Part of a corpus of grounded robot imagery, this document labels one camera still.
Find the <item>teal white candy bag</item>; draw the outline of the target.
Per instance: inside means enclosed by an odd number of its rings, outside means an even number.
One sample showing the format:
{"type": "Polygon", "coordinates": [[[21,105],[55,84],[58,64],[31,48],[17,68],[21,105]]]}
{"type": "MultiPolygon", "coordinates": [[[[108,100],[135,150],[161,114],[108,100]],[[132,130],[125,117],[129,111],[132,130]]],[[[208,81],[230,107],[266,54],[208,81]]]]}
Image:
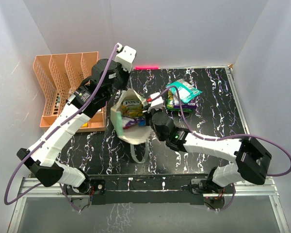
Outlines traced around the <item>teal white candy bag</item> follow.
{"type": "Polygon", "coordinates": [[[170,83],[166,86],[166,88],[170,86],[175,86],[169,89],[169,91],[173,94],[174,97],[178,100],[178,94],[181,99],[182,103],[188,103],[189,101],[193,100],[195,97],[200,95],[202,91],[194,88],[191,84],[189,84],[184,79],[179,79],[173,83],[170,83]]]}

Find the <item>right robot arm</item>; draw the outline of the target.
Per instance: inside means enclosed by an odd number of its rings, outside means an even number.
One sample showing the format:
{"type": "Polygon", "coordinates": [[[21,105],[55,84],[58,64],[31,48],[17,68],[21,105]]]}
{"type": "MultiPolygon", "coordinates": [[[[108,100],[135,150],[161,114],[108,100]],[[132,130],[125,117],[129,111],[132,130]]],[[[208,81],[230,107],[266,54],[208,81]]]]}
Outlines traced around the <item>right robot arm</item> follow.
{"type": "Polygon", "coordinates": [[[211,155],[230,162],[226,166],[212,168],[205,180],[190,181],[185,189],[192,193],[219,193],[236,182],[265,183],[272,156],[257,139],[250,136],[226,140],[212,137],[208,141],[202,135],[177,127],[162,110],[145,109],[143,113],[146,125],[171,150],[211,155]]]}

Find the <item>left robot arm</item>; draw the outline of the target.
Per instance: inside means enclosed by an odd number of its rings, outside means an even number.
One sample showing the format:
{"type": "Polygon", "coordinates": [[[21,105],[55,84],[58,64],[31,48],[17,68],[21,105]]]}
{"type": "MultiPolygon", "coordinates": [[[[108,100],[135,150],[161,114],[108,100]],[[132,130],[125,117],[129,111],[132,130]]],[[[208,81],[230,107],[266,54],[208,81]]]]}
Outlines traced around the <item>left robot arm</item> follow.
{"type": "Polygon", "coordinates": [[[79,193],[90,189],[89,176],[79,168],[56,160],[72,136],[102,109],[118,91],[126,88],[129,70],[118,61],[100,59],[92,74],[85,78],[43,136],[30,148],[20,148],[17,157],[45,187],[56,183],[69,185],[79,193]]]}

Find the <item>orange green Fox's bag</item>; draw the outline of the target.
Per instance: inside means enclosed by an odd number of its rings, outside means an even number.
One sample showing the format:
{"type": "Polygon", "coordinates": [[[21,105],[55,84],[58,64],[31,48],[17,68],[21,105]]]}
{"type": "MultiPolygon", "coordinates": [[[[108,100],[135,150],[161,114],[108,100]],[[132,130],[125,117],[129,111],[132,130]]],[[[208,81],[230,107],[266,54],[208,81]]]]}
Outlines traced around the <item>orange green Fox's bag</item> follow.
{"type": "Polygon", "coordinates": [[[120,105],[121,115],[124,117],[142,117],[143,109],[144,106],[140,100],[124,100],[120,105]]]}

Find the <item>purple Fox's candy bag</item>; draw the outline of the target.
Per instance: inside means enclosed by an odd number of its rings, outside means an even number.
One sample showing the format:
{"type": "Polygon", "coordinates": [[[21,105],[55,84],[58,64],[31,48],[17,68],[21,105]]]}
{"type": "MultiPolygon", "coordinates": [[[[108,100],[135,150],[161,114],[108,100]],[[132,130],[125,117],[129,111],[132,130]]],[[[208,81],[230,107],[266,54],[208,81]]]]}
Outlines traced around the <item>purple Fox's candy bag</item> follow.
{"type": "MultiPolygon", "coordinates": [[[[173,96],[173,106],[176,109],[180,108],[179,100],[175,96],[173,96]]],[[[181,102],[181,106],[182,106],[182,109],[193,109],[196,107],[196,103],[195,103],[195,100],[192,99],[187,103],[181,102]]]]}

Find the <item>green illustrated paper bag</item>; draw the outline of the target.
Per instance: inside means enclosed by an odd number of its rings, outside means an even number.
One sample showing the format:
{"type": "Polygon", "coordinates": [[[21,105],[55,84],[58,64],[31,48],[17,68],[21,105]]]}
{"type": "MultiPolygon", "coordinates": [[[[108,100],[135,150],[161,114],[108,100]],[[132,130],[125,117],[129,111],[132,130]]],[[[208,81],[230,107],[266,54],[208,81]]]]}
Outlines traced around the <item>green illustrated paper bag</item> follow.
{"type": "Polygon", "coordinates": [[[145,114],[142,113],[146,100],[133,88],[121,91],[118,101],[111,107],[110,119],[117,137],[129,143],[134,162],[143,164],[149,157],[149,137],[152,130],[146,126],[145,114]],[[139,160],[135,146],[144,144],[145,152],[139,160]]]}

